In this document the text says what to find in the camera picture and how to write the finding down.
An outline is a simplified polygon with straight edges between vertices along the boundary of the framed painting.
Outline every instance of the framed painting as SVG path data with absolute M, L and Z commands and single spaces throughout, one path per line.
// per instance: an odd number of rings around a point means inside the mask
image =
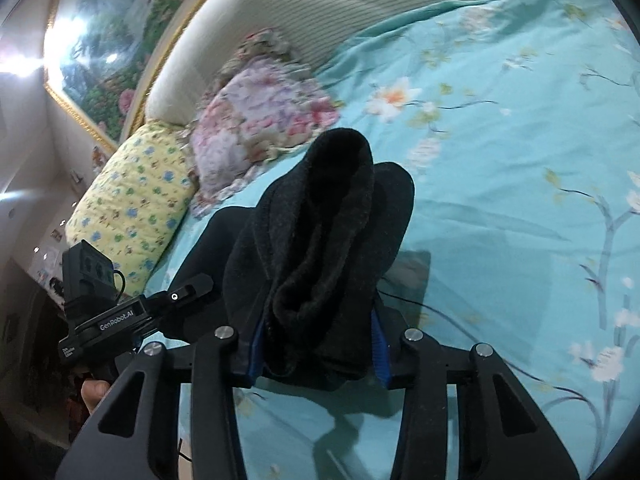
M 143 123 L 146 94 L 205 0 L 52 0 L 45 88 L 108 152 Z

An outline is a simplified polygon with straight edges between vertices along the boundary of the black robotic device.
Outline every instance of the black robotic device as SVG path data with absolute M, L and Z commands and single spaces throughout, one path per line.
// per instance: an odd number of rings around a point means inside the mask
M 152 342 L 135 354 L 171 309 L 210 292 L 211 279 L 201 274 L 116 305 L 113 266 L 85 241 L 63 255 L 63 271 L 69 336 L 61 357 L 117 379 L 56 479 L 177 479 L 180 385 L 192 383 L 194 479 L 246 480 L 233 387 L 251 387 L 262 373 L 262 309 L 195 344 L 168 350 Z M 458 390 L 460 480 L 578 479 L 548 420 L 490 345 L 442 346 L 380 300 L 371 316 L 376 376 L 387 389 L 406 389 L 392 480 L 445 479 L 447 384 Z

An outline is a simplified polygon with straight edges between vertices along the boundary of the finger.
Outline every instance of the finger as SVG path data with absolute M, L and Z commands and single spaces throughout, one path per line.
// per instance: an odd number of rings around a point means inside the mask
M 106 381 L 95 381 L 92 379 L 87 379 L 84 383 L 82 383 L 80 394 L 82 395 L 82 400 L 84 400 L 89 413 L 94 412 L 94 410 L 98 406 L 98 403 L 109 391 L 109 388 L 109 383 Z

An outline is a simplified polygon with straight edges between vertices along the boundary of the black pants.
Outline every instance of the black pants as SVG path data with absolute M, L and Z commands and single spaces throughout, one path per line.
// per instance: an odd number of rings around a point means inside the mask
M 222 302 L 222 279 L 231 249 L 252 210 L 251 207 L 230 206 L 211 217 L 168 290 L 180 287 L 200 273 L 211 276 L 214 288 L 206 297 L 170 313 L 160 326 L 165 337 L 194 343 L 207 332 L 228 323 Z

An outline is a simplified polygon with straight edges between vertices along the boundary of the waterfall painting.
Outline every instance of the waterfall painting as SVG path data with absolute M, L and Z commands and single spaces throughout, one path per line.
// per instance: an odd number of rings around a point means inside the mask
M 126 138 L 136 90 L 162 35 L 182 25 L 174 15 L 184 1 L 52 1 L 47 91 L 110 152 Z

